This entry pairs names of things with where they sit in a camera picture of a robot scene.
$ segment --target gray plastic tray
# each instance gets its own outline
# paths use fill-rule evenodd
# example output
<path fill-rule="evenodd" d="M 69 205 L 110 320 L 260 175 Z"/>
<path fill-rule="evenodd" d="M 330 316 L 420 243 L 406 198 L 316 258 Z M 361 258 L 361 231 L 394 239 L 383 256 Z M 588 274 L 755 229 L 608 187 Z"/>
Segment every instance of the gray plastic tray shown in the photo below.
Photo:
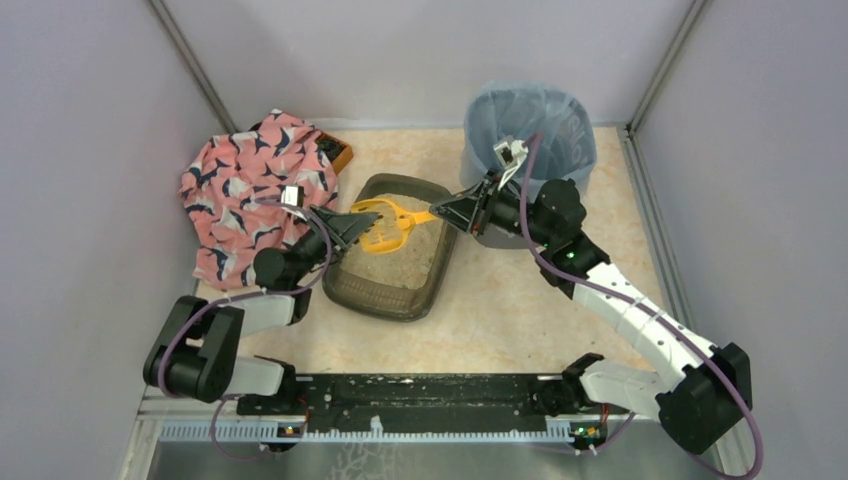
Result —
<path fill-rule="evenodd" d="M 451 195 L 441 185 L 407 177 L 381 173 L 371 177 L 356 201 L 373 198 L 383 194 L 406 195 L 425 202 L 436 202 Z M 450 262 L 453 245 L 456 242 L 456 230 L 447 223 L 442 225 L 439 244 L 433 255 L 433 264 L 427 275 L 427 281 L 421 288 L 411 290 L 391 287 L 366 280 L 345 272 L 339 264 L 331 265 L 322 280 L 327 298 L 344 307 L 374 317 L 399 322 L 411 322 L 427 316 L 439 293 L 442 279 Z"/>

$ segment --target pink cloth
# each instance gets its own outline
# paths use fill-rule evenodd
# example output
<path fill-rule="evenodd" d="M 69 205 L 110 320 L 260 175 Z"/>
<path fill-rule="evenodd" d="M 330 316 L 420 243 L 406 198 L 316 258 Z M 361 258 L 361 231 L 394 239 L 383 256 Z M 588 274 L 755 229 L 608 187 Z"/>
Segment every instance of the pink cloth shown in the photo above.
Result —
<path fill-rule="evenodd" d="M 296 184 L 304 206 L 335 206 L 338 182 L 316 143 L 320 134 L 274 110 L 254 131 L 218 135 L 203 147 L 179 190 L 200 238 L 195 277 L 222 290 L 253 285 L 258 251 L 290 247 L 308 231 L 300 218 L 253 199 L 279 199 L 283 185 Z"/>

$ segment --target white wall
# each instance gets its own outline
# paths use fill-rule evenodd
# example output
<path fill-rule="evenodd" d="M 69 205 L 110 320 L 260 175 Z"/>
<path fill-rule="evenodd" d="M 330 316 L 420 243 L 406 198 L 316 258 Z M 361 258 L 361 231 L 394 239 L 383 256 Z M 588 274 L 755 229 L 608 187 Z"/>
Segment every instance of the white wall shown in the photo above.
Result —
<path fill-rule="evenodd" d="M 690 0 L 165 0 L 237 125 L 458 125 L 491 79 L 629 121 Z"/>
<path fill-rule="evenodd" d="M 845 478 L 848 3 L 715 2 L 639 134 L 695 322 L 753 361 L 767 478 Z"/>
<path fill-rule="evenodd" d="M 220 127 L 141 0 L 2 2 L 0 45 L 0 478 L 111 478 Z"/>

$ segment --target yellow litter scoop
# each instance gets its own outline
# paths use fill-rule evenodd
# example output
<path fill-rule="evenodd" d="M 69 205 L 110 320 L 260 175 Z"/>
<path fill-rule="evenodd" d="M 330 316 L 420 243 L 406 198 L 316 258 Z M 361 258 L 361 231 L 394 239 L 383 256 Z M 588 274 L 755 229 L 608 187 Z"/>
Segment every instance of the yellow litter scoop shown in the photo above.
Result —
<path fill-rule="evenodd" d="M 409 239 L 416 225 L 438 220 L 427 210 L 410 212 L 387 198 L 369 198 L 353 204 L 353 213 L 376 212 L 380 218 L 359 237 L 362 249 L 368 253 L 391 253 L 399 250 Z"/>

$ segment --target orange box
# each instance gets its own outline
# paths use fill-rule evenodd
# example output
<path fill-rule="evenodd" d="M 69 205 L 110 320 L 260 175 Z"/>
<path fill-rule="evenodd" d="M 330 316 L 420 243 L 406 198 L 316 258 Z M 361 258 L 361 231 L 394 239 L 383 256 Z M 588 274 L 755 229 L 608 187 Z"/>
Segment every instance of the orange box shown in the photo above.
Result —
<path fill-rule="evenodd" d="M 337 175 L 353 160 L 353 147 L 329 133 L 321 132 L 321 135 L 318 137 L 318 148 L 327 155 Z"/>

